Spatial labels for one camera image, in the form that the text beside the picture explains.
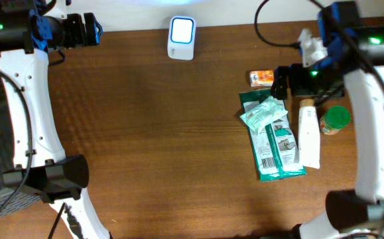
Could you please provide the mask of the green lid seasoning jar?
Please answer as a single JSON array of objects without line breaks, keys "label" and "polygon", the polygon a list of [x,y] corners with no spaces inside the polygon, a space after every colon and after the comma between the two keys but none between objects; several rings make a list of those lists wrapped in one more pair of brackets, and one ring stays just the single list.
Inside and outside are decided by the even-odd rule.
[{"label": "green lid seasoning jar", "polygon": [[320,131],[325,135],[334,135],[345,128],[350,121],[350,112],[345,107],[333,106],[320,118]]}]

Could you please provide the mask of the white tube with gold cap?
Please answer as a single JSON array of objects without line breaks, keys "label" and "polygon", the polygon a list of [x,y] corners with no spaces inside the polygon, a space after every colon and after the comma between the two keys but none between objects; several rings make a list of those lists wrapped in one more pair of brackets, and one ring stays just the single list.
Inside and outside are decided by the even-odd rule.
[{"label": "white tube with gold cap", "polygon": [[298,154],[303,166],[320,168],[320,129],[313,99],[300,101]]}]

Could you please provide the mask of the teal snack pouch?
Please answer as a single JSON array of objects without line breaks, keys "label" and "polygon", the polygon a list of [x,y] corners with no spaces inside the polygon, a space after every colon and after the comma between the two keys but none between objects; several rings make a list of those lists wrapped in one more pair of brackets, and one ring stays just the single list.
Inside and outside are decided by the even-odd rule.
[{"label": "teal snack pouch", "polygon": [[240,116],[242,121],[254,133],[260,133],[262,129],[276,120],[286,116],[288,111],[280,104],[280,101],[272,96],[257,104]]}]

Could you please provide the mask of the green packaged item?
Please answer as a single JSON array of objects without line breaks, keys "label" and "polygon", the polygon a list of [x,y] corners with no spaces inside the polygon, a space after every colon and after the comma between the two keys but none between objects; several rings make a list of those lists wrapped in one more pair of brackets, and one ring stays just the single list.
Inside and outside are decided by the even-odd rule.
[{"label": "green packaged item", "polygon": [[299,163],[298,147],[287,115],[260,129],[248,127],[247,130],[261,182],[306,174]]}]

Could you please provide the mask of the orange white small packet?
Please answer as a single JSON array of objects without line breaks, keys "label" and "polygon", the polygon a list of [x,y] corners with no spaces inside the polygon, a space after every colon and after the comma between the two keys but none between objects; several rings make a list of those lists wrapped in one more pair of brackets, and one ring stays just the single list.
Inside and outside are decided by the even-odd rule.
[{"label": "orange white small packet", "polygon": [[253,70],[249,73],[251,87],[271,87],[275,80],[273,70]]}]

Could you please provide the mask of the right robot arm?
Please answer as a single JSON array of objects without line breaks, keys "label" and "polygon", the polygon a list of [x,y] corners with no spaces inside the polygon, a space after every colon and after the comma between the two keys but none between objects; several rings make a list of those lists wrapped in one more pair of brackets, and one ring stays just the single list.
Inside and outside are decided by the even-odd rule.
[{"label": "right robot arm", "polygon": [[357,143],[355,188],[331,191],[325,211],[294,227],[295,238],[384,237],[384,26],[363,24],[355,1],[320,8],[320,38],[294,44],[305,68],[337,73],[352,104]]}]

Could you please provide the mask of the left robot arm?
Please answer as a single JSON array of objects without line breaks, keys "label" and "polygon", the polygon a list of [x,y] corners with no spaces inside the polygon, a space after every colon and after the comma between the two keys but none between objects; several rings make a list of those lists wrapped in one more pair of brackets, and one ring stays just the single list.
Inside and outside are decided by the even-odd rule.
[{"label": "left robot arm", "polygon": [[97,46],[102,26],[92,13],[69,13],[70,0],[0,1],[0,79],[13,128],[13,169],[3,182],[39,197],[58,213],[74,238],[110,238],[88,194],[83,155],[67,156],[54,123],[48,55]]}]

